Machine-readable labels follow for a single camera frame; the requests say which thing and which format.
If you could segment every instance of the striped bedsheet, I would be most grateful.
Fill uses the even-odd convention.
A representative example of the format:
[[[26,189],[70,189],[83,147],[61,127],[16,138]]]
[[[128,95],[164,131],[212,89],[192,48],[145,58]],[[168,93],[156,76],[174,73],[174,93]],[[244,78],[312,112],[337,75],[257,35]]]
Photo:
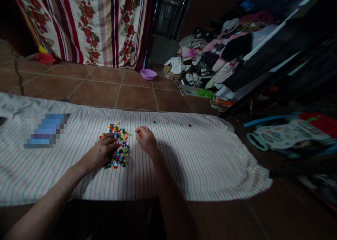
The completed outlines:
[[[23,118],[27,113],[70,113],[66,148],[24,149]],[[94,108],[5,93],[0,93],[0,116],[8,118],[0,127],[0,206],[38,201],[94,145],[108,125],[117,122],[129,132],[139,125],[154,132],[188,201],[244,199],[272,184],[268,170],[258,165],[234,134],[233,127],[218,117]],[[152,163],[140,149],[135,135],[129,137],[129,142],[127,168],[102,168],[91,173],[76,187],[73,198],[155,197]]]

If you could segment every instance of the broom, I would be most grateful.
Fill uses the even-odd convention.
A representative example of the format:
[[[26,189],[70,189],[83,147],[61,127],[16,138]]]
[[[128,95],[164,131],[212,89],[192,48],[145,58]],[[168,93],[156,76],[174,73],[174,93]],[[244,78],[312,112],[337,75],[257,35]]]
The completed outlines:
[[[36,34],[36,31],[31,23],[31,20],[29,19],[29,17],[27,16],[25,10],[19,6],[22,13],[24,14],[25,18],[26,18],[26,21],[28,23],[28,26],[29,28],[31,29],[31,32],[34,33],[34,36],[35,36],[35,39],[36,41],[38,42],[39,44],[39,53],[38,55],[35,57],[35,61],[36,62],[39,62],[39,63],[42,63],[42,64],[46,64],[46,65],[53,65],[55,64],[58,59],[54,58],[52,54],[49,53],[49,51],[47,51],[41,44],[37,34]]]

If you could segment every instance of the pile of clothes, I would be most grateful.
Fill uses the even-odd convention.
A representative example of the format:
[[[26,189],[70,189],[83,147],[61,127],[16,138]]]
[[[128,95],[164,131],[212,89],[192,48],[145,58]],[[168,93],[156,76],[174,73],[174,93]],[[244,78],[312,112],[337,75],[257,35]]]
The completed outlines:
[[[287,12],[285,0],[245,0],[222,16],[218,28],[196,29],[182,38],[177,57],[165,65],[182,74],[183,85],[220,90],[243,63],[242,58],[258,46]]]

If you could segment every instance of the red rose pattern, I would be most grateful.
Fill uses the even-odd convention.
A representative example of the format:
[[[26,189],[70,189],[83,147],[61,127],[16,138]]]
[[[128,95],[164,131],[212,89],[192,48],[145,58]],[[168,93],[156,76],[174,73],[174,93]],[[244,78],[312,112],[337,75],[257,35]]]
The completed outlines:
[[[40,13],[35,12],[35,11],[33,11],[32,14],[33,14],[35,22],[38,22],[41,25],[46,24],[46,19],[44,18],[43,15],[41,15]]]
[[[128,35],[133,35],[134,34],[134,27],[133,27],[133,25],[129,25],[127,27],[127,34]]]
[[[91,7],[88,6],[84,6],[84,13],[87,17],[89,17],[90,19],[92,19],[94,17],[94,12],[92,10]]]
[[[44,12],[42,4],[38,0],[29,0],[30,5],[27,5],[27,14],[32,19],[35,27],[38,29],[39,36],[43,39],[43,42],[46,44],[48,50],[51,53],[55,53],[52,50],[53,45],[49,40],[44,36],[45,33],[48,33],[47,22],[50,22],[49,15]]]
[[[119,56],[124,62],[122,67],[132,67],[131,62],[129,60],[131,59],[130,55],[136,50],[132,42],[136,32],[134,31],[134,26],[130,24],[130,17],[133,15],[133,12],[139,5],[140,0],[125,0],[124,4],[120,7],[123,22],[125,23],[124,32],[126,34],[124,48],[122,51],[119,52]]]
[[[88,25],[88,20],[84,16],[81,16],[81,21],[84,25]]]
[[[31,4],[36,8],[36,9],[41,9],[42,6],[37,0],[31,0]]]
[[[124,55],[129,55],[130,50],[125,47],[124,50],[123,50],[123,53],[124,53]]]
[[[95,59],[98,59],[98,57],[99,57],[98,52],[91,52],[91,55],[92,55],[92,57],[95,58]]]
[[[123,21],[127,24],[130,22],[130,17],[128,15],[123,17]]]
[[[99,43],[99,37],[95,34],[95,32],[92,31],[92,28],[90,25],[92,25],[91,19],[94,18],[94,14],[96,12],[93,10],[91,6],[91,2],[93,0],[82,0],[80,3],[79,9],[81,10],[81,22],[78,23],[78,27],[83,31],[86,42],[90,45],[90,49],[88,50],[88,60],[86,61],[86,64],[90,65],[97,65],[97,59],[101,54],[98,52],[98,43]]]
[[[133,0],[125,0],[124,9],[131,12],[133,9]]]
[[[90,29],[84,29],[84,34],[88,38],[92,38],[92,32]]]

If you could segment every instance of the window bars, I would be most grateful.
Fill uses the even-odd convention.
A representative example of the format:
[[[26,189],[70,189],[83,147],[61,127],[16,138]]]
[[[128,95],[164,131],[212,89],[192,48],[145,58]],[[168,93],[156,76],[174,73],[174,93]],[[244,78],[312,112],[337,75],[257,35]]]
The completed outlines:
[[[152,34],[177,40],[191,0],[157,0]]]

